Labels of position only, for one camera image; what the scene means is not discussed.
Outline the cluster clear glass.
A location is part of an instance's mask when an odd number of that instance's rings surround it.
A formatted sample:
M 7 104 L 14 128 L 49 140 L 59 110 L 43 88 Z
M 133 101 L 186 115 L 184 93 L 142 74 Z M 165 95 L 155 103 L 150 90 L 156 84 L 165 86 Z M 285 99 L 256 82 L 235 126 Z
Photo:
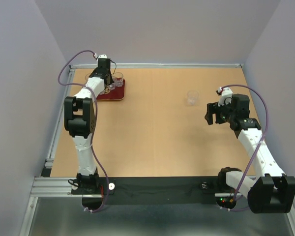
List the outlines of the cluster clear glass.
M 189 106 L 197 105 L 199 100 L 199 93 L 196 90 L 190 90 L 187 92 L 187 104 Z
M 108 86 L 108 88 L 110 89 L 110 91 L 115 90 L 116 89 L 116 84 L 112 83 Z
M 109 93 L 109 90 L 108 90 L 108 89 L 105 89 L 105 90 L 103 90 L 102 92 L 100 92 L 100 95 L 108 94 L 108 93 Z

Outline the cluster back clear glass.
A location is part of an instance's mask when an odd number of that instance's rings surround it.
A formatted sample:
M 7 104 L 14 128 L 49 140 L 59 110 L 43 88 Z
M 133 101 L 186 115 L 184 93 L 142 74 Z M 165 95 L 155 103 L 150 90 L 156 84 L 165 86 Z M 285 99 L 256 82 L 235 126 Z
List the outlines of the cluster back clear glass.
M 190 90 L 187 92 L 187 104 L 189 106 L 197 105 L 199 100 L 199 93 L 196 90 Z

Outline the cluster front clear glass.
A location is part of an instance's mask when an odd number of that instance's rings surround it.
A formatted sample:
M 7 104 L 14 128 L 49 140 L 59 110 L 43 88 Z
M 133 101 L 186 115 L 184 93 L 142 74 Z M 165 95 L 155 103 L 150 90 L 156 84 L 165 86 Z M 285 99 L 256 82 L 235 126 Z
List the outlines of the cluster front clear glass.
M 108 90 L 108 89 L 105 89 L 105 90 L 103 90 L 102 92 L 100 92 L 100 95 L 108 94 L 108 93 L 109 93 L 109 90 Z

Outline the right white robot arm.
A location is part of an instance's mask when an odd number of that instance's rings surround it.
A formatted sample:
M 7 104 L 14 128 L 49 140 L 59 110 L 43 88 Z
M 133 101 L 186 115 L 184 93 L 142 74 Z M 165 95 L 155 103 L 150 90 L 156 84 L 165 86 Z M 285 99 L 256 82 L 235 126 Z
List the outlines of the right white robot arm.
M 295 177 L 287 176 L 274 160 L 259 122 L 249 116 L 249 97 L 234 94 L 228 88 L 217 94 L 220 100 L 207 104 L 205 120 L 209 125 L 230 125 L 255 171 L 255 179 L 251 179 L 238 168 L 225 167 L 218 174 L 217 188 L 222 192 L 233 189 L 244 196 L 253 213 L 290 212 L 295 197 Z

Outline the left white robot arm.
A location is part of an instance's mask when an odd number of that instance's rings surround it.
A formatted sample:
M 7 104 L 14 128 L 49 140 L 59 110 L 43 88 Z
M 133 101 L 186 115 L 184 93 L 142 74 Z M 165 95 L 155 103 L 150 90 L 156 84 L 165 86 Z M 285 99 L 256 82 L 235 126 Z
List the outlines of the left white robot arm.
M 76 179 L 69 181 L 73 190 L 80 189 L 90 194 L 99 190 L 99 175 L 92 153 L 97 121 L 96 99 L 112 83 L 111 60 L 106 55 L 100 55 L 97 67 L 81 90 L 64 100 L 64 128 L 73 138 L 79 164 Z

